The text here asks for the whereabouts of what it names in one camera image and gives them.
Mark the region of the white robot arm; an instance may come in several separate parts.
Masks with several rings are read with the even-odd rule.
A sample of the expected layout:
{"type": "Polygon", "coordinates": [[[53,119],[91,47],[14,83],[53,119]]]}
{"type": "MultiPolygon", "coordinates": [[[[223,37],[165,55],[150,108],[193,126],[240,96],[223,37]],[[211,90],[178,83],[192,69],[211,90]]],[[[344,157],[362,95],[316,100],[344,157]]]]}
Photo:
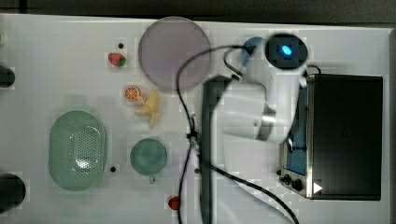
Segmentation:
{"type": "Polygon", "coordinates": [[[241,50],[247,72],[240,80],[217,75],[203,84],[201,110],[201,193],[204,224],[213,223],[212,174],[214,172],[253,188],[276,201],[297,217],[274,193],[220,169],[213,151],[222,150],[225,134],[280,144],[287,139],[294,121],[308,49],[296,35],[251,37],[241,50]]]}

